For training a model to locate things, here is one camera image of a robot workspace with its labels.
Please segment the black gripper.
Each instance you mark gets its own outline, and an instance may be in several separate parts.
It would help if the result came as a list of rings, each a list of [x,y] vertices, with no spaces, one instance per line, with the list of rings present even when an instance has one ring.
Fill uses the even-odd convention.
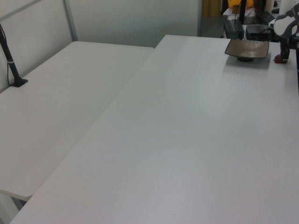
[[[280,42],[280,56],[282,57],[282,63],[287,63],[289,59],[290,49],[296,49],[299,43],[299,36],[293,35],[289,38],[279,38]]]

